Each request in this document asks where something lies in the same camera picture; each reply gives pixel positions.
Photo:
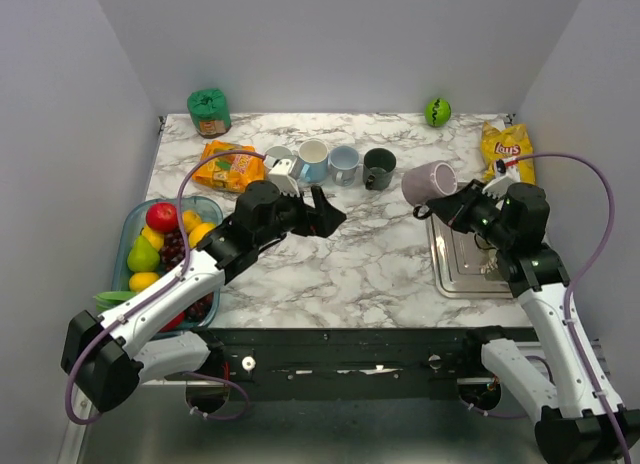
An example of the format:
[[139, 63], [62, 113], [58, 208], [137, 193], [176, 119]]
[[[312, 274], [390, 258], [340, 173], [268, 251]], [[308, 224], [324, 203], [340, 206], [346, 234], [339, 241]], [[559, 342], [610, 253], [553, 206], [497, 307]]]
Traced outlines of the purple mug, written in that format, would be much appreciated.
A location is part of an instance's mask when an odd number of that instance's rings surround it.
[[426, 202], [452, 195], [458, 190], [458, 179], [453, 167], [443, 160], [420, 165], [407, 171], [401, 180], [405, 200], [413, 207], [413, 217], [425, 220], [430, 212], [423, 212]]

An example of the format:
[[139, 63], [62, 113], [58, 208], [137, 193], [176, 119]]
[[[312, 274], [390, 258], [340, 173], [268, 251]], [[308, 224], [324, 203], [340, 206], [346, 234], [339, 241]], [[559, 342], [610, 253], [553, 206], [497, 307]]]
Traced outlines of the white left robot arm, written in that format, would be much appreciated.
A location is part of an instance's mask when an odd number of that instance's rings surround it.
[[209, 231], [186, 257], [149, 288], [98, 316], [82, 311], [68, 325], [61, 367], [65, 392], [79, 389], [105, 413], [126, 401], [148, 380], [176, 373], [214, 377], [220, 352], [196, 332], [164, 341], [156, 334], [197, 299], [215, 292], [252, 266], [271, 245], [292, 233], [330, 237], [346, 215], [329, 203], [321, 187], [312, 204], [286, 195], [269, 181], [251, 183], [233, 213]]

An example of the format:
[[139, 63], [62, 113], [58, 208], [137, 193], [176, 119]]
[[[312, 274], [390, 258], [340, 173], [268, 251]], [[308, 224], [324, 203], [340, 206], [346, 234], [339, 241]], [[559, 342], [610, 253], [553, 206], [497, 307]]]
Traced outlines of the dark green patterned mug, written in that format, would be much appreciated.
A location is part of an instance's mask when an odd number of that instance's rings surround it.
[[364, 155], [362, 180], [367, 190], [386, 189], [396, 169], [395, 155], [385, 148], [374, 148]]

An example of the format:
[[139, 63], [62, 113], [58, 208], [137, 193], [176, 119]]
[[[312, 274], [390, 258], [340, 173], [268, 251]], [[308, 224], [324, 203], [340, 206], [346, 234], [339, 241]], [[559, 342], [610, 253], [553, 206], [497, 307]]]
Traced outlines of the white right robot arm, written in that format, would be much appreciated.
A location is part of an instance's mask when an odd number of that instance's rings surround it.
[[544, 241], [550, 213], [545, 192], [515, 183], [498, 198], [473, 181], [426, 206], [450, 229], [495, 248], [499, 273], [533, 325], [551, 376], [545, 378], [514, 341], [489, 328], [461, 349], [462, 368], [474, 376], [490, 371], [509, 389], [533, 423], [546, 462], [630, 462], [639, 413], [625, 406], [603, 371], [564, 264]]

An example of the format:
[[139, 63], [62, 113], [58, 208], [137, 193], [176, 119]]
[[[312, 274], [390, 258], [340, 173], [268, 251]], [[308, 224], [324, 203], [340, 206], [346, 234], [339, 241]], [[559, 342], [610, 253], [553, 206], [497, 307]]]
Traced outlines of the grey blue mug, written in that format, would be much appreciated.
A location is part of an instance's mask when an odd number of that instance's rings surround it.
[[338, 185], [347, 187], [354, 183], [360, 156], [356, 149], [341, 145], [329, 153], [328, 168], [332, 181]]

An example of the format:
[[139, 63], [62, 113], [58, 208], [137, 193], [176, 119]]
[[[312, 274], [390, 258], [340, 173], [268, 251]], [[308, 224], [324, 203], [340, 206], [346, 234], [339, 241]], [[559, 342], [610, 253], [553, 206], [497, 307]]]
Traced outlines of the light blue white mug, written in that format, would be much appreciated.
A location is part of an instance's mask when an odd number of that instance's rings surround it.
[[328, 176], [329, 148], [319, 139], [303, 142], [298, 150], [302, 161], [299, 179], [305, 183], [320, 184]]

